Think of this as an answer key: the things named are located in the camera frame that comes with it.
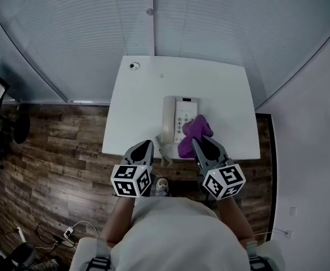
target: strap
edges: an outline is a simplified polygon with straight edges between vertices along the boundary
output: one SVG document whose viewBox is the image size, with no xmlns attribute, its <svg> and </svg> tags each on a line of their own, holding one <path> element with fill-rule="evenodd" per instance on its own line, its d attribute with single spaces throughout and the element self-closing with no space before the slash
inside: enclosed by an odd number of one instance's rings
<svg viewBox="0 0 330 271">
<path fill-rule="evenodd" d="M 108 271 L 110 269 L 111 261 L 105 257 L 92 258 L 87 266 L 86 271 L 90 271 L 91 268 L 102 269 Z"/>
<path fill-rule="evenodd" d="M 251 271 L 273 271 L 269 262 L 257 255 L 257 242 L 248 242 L 246 245 L 246 252 L 249 258 L 250 270 Z"/>
</svg>

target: wall outlet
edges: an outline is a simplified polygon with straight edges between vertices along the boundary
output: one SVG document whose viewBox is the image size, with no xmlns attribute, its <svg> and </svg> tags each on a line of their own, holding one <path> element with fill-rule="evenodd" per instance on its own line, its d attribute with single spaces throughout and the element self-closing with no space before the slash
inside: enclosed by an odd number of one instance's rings
<svg viewBox="0 0 330 271">
<path fill-rule="evenodd" d="M 297 215 L 297 208 L 296 207 L 290 207 L 289 209 L 289 215 L 292 217 L 296 217 Z"/>
<path fill-rule="evenodd" d="M 23 243 L 25 243 L 25 236 L 23 234 L 22 228 L 21 227 L 17 227 L 18 229 L 18 233 L 20 235 L 20 238 L 22 239 Z"/>
<path fill-rule="evenodd" d="M 293 234 L 293 231 L 287 230 L 284 235 L 285 235 L 286 238 L 290 239 L 292 237 L 292 234 Z"/>
</svg>

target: white table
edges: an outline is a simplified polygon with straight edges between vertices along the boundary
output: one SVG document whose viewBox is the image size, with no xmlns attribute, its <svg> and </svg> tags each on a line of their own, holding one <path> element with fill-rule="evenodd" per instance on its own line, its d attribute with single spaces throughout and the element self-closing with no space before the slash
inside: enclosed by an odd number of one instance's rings
<svg viewBox="0 0 330 271">
<path fill-rule="evenodd" d="M 140 68 L 130 70 L 138 62 Z M 232 159 L 259 159 L 257 122 L 244 67 L 165 56 L 124 56 L 111 98 L 102 152 L 124 155 L 162 129 L 163 98 L 200 99 L 203 114 Z M 167 152 L 178 159 L 177 145 Z M 160 154 L 155 144 L 155 157 Z"/>
</svg>

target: white wall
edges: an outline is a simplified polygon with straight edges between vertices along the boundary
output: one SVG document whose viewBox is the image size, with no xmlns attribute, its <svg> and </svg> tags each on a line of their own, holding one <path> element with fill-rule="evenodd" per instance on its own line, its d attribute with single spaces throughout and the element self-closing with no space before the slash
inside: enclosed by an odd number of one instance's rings
<svg viewBox="0 0 330 271">
<path fill-rule="evenodd" d="M 305 68 L 257 109 L 271 113 L 278 191 L 275 228 L 287 270 L 330 270 L 330 40 Z M 297 207 L 297 215 L 289 215 Z"/>
</svg>

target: telephone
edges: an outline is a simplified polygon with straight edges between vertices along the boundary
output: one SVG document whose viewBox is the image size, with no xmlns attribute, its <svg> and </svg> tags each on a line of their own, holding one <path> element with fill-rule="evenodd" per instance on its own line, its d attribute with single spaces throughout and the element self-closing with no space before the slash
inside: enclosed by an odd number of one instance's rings
<svg viewBox="0 0 330 271">
<path fill-rule="evenodd" d="M 168 166 L 172 164 L 164 150 L 165 144 L 180 143 L 183 140 L 183 125 L 193 121 L 198 115 L 198 102 L 198 98 L 164 97 L 162 132 L 155 137 L 163 167 L 165 161 L 168 161 Z"/>
</svg>

